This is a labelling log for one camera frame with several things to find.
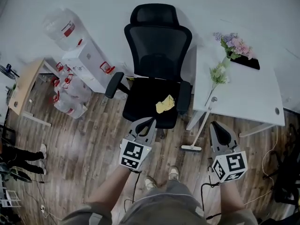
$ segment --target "white cube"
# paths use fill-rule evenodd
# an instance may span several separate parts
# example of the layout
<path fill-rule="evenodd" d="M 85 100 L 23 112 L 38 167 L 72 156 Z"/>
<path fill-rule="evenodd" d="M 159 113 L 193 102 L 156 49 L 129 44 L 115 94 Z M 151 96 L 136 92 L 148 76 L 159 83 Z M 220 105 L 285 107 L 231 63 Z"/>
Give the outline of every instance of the white cube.
<path fill-rule="evenodd" d="M 216 156 L 212 169 L 221 183 L 239 179 L 248 169 L 245 151 Z"/>

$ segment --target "forearm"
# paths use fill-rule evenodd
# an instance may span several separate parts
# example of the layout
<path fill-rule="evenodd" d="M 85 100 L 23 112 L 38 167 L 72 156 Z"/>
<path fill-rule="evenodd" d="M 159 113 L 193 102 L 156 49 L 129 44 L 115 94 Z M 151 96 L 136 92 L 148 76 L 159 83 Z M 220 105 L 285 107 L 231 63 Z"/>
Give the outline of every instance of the forearm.
<path fill-rule="evenodd" d="M 117 203 L 131 171 L 119 165 L 110 177 L 88 198 L 88 203 L 102 203 L 110 211 Z"/>
<path fill-rule="evenodd" d="M 245 208 L 239 191 L 234 181 L 220 185 L 221 213 L 231 213 Z"/>

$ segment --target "white sneaker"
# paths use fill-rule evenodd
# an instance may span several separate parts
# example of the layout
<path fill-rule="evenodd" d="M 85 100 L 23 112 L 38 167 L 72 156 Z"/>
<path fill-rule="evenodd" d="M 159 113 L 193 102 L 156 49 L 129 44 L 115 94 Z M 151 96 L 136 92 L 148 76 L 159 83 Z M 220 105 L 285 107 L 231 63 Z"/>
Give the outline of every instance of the white sneaker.
<path fill-rule="evenodd" d="M 42 152 L 43 156 L 44 156 L 44 159 L 47 158 L 47 148 L 46 148 L 46 145 L 42 143 L 41 145 L 41 148 L 39 150 L 40 152 Z"/>
<path fill-rule="evenodd" d="M 169 180 L 178 180 L 179 179 L 179 171 L 175 166 L 171 166 L 169 168 Z"/>
<path fill-rule="evenodd" d="M 145 178 L 145 186 L 146 186 L 148 191 L 151 190 L 152 188 L 157 188 L 156 182 L 151 177 L 146 177 Z"/>
<path fill-rule="evenodd" d="M 47 175 L 47 170 L 45 169 L 45 164 L 41 160 L 39 160 L 38 165 L 40 168 L 43 169 L 44 175 Z"/>

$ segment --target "yellow cloth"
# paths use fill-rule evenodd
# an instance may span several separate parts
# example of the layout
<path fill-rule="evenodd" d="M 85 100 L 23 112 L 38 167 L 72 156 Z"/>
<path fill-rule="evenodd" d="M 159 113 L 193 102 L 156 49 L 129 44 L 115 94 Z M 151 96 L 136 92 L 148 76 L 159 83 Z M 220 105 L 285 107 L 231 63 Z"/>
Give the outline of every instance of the yellow cloth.
<path fill-rule="evenodd" d="M 156 112 L 162 113 L 170 110 L 172 107 L 174 107 L 174 99 L 171 95 L 168 95 L 164 101 L 156 103 Z"/>

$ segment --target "human arm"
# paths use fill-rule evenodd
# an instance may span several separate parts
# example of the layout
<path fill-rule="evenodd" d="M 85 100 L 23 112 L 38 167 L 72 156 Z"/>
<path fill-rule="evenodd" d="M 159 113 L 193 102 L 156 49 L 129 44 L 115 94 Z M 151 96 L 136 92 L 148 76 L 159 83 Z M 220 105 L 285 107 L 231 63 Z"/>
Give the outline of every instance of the human arm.
<path fill-rule="evenodd" d="M 111 211 L 117 203 L 120 194 L 131 171 L 119 165 L 117 169 L 88 198 L 88 203 L 101 203 Z"/>
<path fill-rule="evenodd" d="M 242 198 L 236 187 L 235 181 L 222 183 L 221 191 L 221 213 L 231 213 L 245 209 Z"/>
<path fill-rule="evenodd" d="M 257 225 L 257 220 L 250 209 L 246 209 L 236 187 L 235 181 L 222 183 L 221 191 L 221 219 L 218 225 Z"/>
<path fill-rule="evenodd" d="M 111 210 L 119 199 L 130 173 L 128 168 L 119 165 L 109 178 L 92 192 L 86 203 L 79 210 L 67 215 L 60 225 L 111 225 Z"/>

